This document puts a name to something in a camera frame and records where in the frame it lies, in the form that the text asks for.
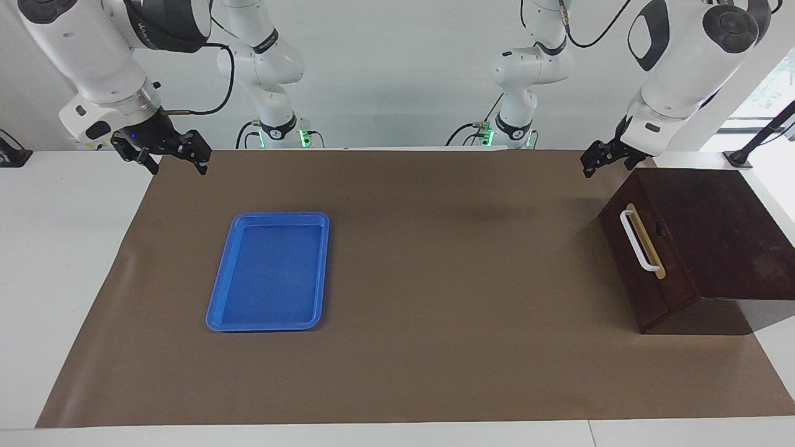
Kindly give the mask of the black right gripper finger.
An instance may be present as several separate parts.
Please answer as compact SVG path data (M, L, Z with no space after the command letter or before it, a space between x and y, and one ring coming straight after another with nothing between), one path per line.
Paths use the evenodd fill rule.
M205 176L211 158L211 147L198 130L188 130L177 135L176 157L190 162L199 175Z
M111 138L111 145L125 162L135 162L142 165L151 175L157 175L159 164L146 149L139 149L132 145L126 138Z

